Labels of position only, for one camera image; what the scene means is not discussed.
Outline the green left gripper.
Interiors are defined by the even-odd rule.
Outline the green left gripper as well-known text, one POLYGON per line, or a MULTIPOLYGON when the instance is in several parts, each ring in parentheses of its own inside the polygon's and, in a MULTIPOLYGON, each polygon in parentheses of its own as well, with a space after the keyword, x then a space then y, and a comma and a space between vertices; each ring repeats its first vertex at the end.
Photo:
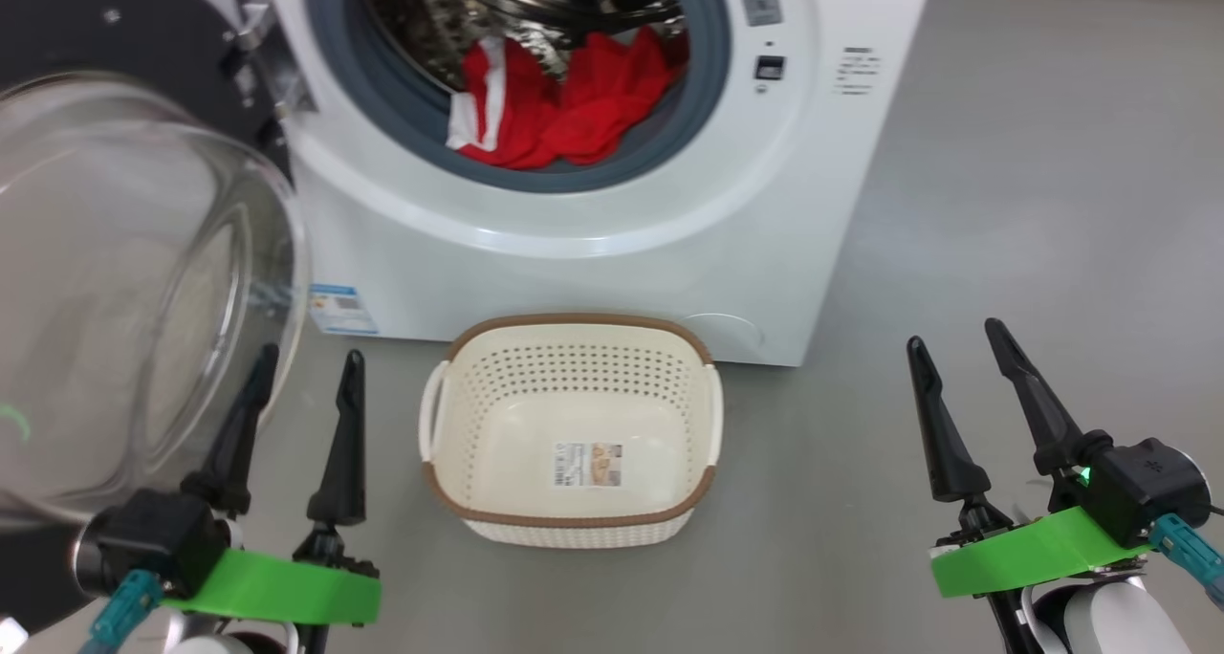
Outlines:
MULTIPOLYGON (((228 518, 248 514, 248 475, 261 415, 271 404, 279 348, 264 344, 233 400, 201 469, 181 480, 181 492, 228 518)), ((163 567, 164 603, 187 612, 300 626, 368 626, 379 618, 382 584, 373 566, 346 554, 340 527, 364 523, 364 354, 346 355, 337 392, 338 421, 319 487, 307 506, 315 525, 286 558, 230 547, 214 536, 163 567)))

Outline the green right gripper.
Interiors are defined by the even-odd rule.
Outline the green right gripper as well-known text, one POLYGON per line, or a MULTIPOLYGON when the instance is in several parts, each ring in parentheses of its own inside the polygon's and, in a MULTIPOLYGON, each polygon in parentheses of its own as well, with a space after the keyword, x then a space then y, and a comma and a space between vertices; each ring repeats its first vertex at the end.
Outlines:
MULTIPOLYGON (((1001 318, 985 318, 985 336, 998 371, 1013 385, 1021 403, 1040 475, 1067 478, 1115 448, 1106 432, 1080 429, 1001 318)), ((931 549, 931 578, 940 596, 988 596, 1036 587, 1129 562, 1149 550, 1144 539, 1132 547, 1120 545, 1081 507, 1015 525, 987 500, 972 500, 987 494, 991 480, 953 424, 942 378, 920 337, 907 340, 907 363, 931 498, 963 502, 960 532, 931 549)))

